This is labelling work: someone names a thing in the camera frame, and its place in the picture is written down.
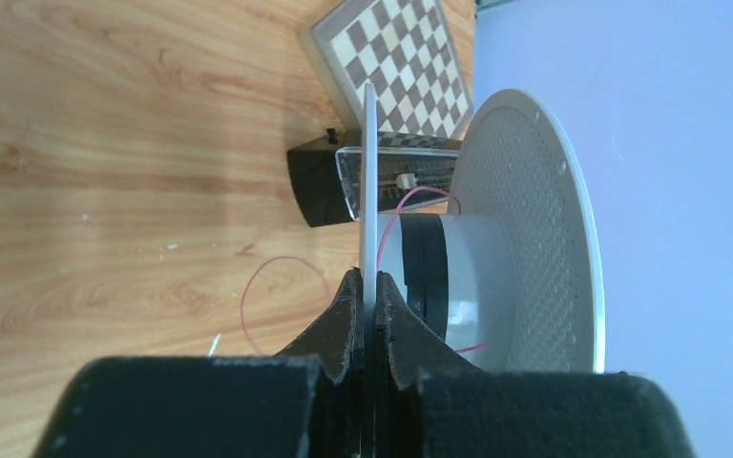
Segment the grey cable spool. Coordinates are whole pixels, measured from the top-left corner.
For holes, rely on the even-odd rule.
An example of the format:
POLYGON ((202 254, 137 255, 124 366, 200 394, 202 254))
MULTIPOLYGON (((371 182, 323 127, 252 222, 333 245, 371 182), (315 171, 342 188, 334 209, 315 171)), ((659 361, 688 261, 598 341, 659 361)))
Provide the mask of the grey cable spool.
POLYGON ((602 265, 592 204, 573 145, 536 96, 505 89, 459 144, 443 215, 403 198, 378 208, 376 94, 367 88, 359 254, 366 310, 386 273, 426 331, 490 371, 600 373, 602 265))

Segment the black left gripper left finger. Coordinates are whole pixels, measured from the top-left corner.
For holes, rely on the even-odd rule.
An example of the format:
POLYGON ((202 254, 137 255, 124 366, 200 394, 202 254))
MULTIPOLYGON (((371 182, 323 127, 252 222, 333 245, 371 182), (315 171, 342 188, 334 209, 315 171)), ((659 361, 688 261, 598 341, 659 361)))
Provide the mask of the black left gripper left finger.
POLYGON ((318 363, 304 430, 306 457, 350 457, 360 451, 363 417, 362 273, 348 270, 331 304, 279 357, 318 363))

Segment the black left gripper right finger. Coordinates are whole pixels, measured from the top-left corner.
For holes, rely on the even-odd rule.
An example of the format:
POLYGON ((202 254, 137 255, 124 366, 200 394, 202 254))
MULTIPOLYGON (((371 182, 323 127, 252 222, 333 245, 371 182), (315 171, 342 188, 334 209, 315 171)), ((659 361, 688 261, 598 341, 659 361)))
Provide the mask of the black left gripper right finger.
POLYGON ((429 457, 429 443, 461 442, 479 423, 464 400, 481 370, 452 350, 406 305, 386 272, 377 276, 376 457, 429 457))

